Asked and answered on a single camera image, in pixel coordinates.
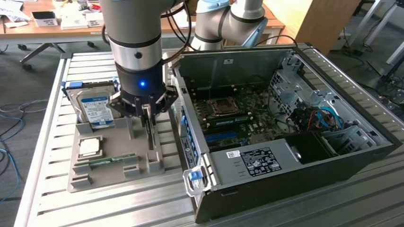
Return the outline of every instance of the aluminum table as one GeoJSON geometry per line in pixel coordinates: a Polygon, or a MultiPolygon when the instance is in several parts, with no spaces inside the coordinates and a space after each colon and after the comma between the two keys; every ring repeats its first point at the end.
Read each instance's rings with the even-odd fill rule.
{"type": "MultiPolygon", "coordinates": [[[[398,118],[316,50],[305,52],[402,141],[404,124],[398,118]]],[[[400,147],[348,181],[201,225],[194,224],[190,198],[181,178],[178,149],[166,114],[157,118],[165,173],[98,189],[68,193],[65,189],[76,114],[60,91],[60,82],[102,81],[116,76],[114,70],[109,52],[77,53],[60,60],[16,227],[388,227],[404,223],[404,148],[400,147]]],[[[306,78],[313,84],[320,84],[314,77],[310,79],[306,75],[306,78]]]]}

